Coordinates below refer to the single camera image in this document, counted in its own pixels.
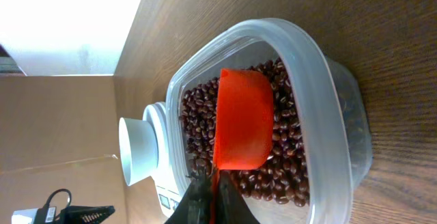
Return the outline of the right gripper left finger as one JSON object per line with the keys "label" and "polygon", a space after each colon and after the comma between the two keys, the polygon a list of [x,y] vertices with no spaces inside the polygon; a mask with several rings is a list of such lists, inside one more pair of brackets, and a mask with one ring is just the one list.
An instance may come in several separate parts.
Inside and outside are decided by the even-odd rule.
{"label": "right gripper left finger", "polygon": [[192,181],[165,224],[209,224],[212,220],[212,177],[191,174]]}

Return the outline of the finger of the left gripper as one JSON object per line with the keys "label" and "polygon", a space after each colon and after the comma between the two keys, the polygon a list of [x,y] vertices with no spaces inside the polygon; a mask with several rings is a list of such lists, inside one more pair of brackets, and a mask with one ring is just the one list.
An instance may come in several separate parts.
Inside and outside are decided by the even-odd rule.
{"label": "finger of the left gripper", "polygon": [[113,206],[70,206],[66,208],[64,223],[66,224],[101,224],[115,213]]}

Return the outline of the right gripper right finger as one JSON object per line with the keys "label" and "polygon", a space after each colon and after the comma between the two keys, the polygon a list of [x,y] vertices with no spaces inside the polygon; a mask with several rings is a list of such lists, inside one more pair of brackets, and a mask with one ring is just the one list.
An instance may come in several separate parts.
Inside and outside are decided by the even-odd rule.
{"label": "right gripper right finger", "polygon": [[231,180],[230,173],[221,171],[215,200],[215,223],[259,224]]}

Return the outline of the orange plastic measuring scoop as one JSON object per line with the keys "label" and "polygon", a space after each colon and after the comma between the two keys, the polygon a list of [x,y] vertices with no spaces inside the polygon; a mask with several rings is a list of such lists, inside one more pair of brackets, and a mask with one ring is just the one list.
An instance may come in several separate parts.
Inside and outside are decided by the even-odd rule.
{"label": "orange plastic measuring scoop", "polygon": [[223,68],[216,104],[211,223],[216,223],[222,170],[262,166],[272,148],[273,97],[269,80],[260,72]]}

